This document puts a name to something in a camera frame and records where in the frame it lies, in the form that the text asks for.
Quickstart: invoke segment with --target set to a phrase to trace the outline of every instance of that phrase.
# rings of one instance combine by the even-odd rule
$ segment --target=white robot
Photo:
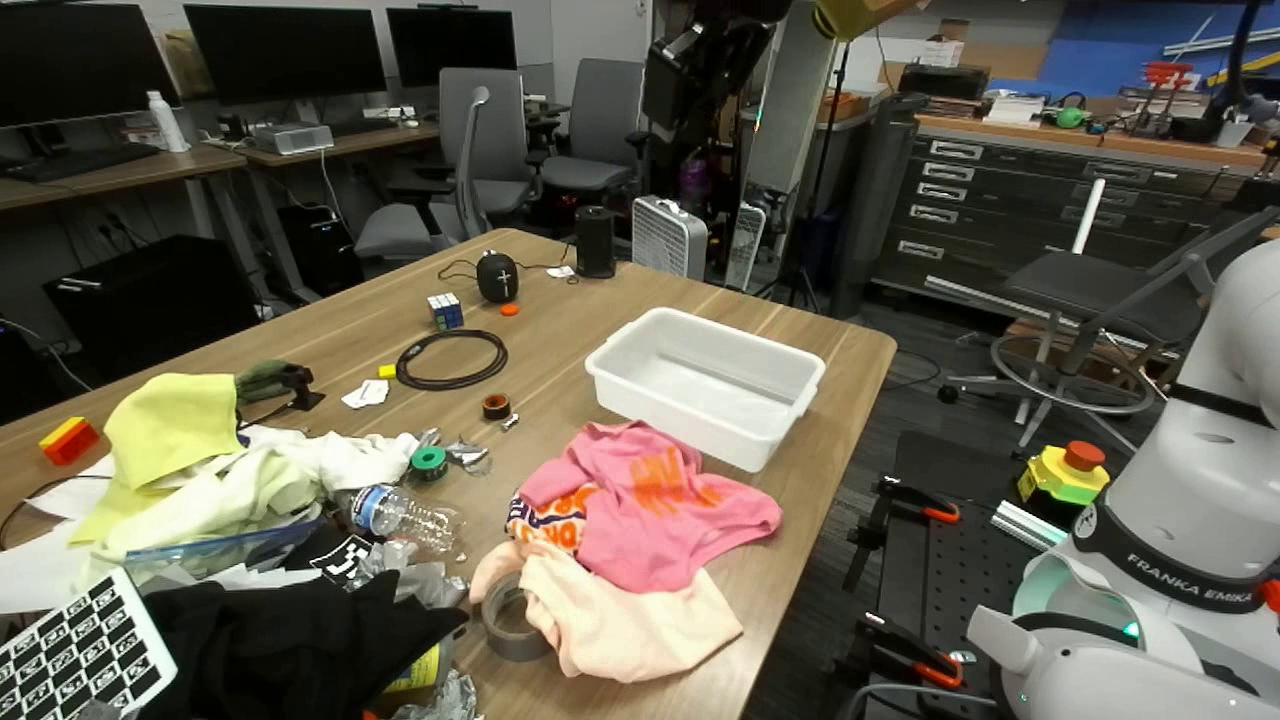
[[[1220,278],[1168,410],[1012,620],[976,608],[1018,720],[1280,718],[1280,239]]]

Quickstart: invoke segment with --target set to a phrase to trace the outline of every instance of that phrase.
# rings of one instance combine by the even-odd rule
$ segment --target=black chair
[[[1129,341],[1148,358],[1168,358],[1191,343],[1212,282],[1242,248],[1260,239],[1260,228],[1274,226],[1280,207],[1260,207],[1229,228],[1199,234],[1184,248],[1168,254],[1152,268],[1129,268],[1100,258],[1047,254],[1012,273],[998,298],[1038,310],[1047,322],[1036,336],[998,336],[992,343],[992,375],[948,375],[939,400],[964,392],[1015,392],[1023,438],[1015,451],[1030,443],[1051,410],[1076,413],[1104,434],[1114,447],[1133,451],[1133,442],[1104,416],[1134,416],[1157,400],[1139,369],[1092,371],[1100,341]]]

